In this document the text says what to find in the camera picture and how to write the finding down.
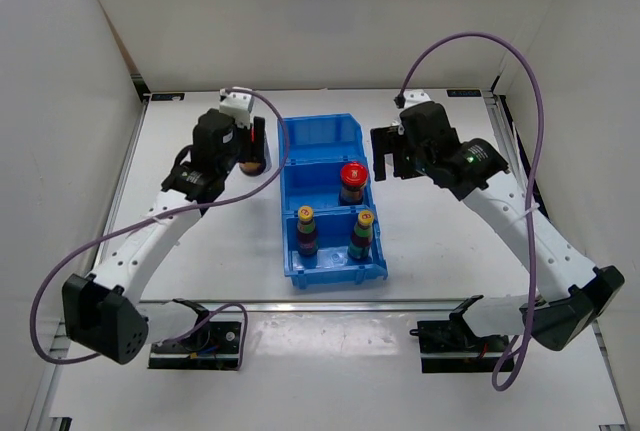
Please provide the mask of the red-lidded sauce jar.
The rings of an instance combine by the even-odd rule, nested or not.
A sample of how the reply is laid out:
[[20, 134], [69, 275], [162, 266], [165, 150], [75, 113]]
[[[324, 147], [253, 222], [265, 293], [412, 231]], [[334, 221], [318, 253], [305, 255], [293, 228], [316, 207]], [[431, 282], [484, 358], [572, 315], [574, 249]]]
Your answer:
[[367, 168], [357, 161], [346, 163], [340, 170], [341, 205], [360, 205], [364, 200], [364, 189], [368, 181]]
[[239, 168], [243, 174], [255, 177], [263, 174], [270, 169], [270, 155], [268, 143], [266, 144], [267, 161], [265, 164], [254, 163], [251, 158], [251, 131], [246, 139], [243, 140], [241, 155], [239, 158]]

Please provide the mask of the green-labelled sauce bottle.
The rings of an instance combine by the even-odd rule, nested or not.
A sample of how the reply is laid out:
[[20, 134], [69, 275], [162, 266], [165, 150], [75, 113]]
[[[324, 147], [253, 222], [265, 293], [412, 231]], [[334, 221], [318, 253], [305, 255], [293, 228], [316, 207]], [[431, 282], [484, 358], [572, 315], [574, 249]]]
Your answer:
[[360, 261], [368, 258], [373, 241], [374, 221], [375, 215], [371, 210], [364, 209], [358, 213], [348, 246], [348, 255], [352, 259]]

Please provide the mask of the yellow-capped sauce bottle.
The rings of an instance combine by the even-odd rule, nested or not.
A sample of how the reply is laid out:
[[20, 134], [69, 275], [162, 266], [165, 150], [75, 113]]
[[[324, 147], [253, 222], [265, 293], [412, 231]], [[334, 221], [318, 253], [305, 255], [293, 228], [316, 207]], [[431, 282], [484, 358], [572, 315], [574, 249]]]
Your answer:
[[312, 256], [318, 250], [316, 223], [314, 211], [308, 205], [303, 205], [298, 209], [297, 222], [297, 243], [298, 251], [303, 256]]

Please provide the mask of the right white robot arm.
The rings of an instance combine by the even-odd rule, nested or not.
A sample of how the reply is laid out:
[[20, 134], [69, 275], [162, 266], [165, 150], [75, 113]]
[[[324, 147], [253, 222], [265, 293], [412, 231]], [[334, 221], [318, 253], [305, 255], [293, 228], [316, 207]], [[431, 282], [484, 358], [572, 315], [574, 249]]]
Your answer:
[[560, 351], [610, 304], [624, 283], [614, 266], [599, 267], [577, 251], [533, 205], [507, 161], [488, 141], [461, 141], [445, 108], [433, 101], [405, 108], [395, 126], [370, 132], [374, 178], [385, 158], [401, 179], [425, 176], [484, 220], [525, 267], [534, 291], [502, 298], [480, 295], [451, 312], [452, 344], [470, 351], [484, 338], [530, 336]]

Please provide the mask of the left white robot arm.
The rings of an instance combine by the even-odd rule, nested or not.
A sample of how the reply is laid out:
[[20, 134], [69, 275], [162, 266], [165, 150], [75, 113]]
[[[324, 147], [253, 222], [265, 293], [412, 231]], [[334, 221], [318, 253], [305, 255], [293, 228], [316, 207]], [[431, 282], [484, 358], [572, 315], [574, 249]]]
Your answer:
[[179, 239], [205, 214], [237, 164], [266, 168], [265, 120], [246, 128], [212, 108], [201, 115], [191, 144], [177, 154], [149, 210], [150, 224], [128, 234], [121, 246], [87, 276], [71, 275], [62, 286], [67, 336], [127, 364], [146, 344], [178, 342], [188, 351], [206, 346], [210, 328], [201, 305], [175, 298], [157, 309], [141, 305], [151, 277]]

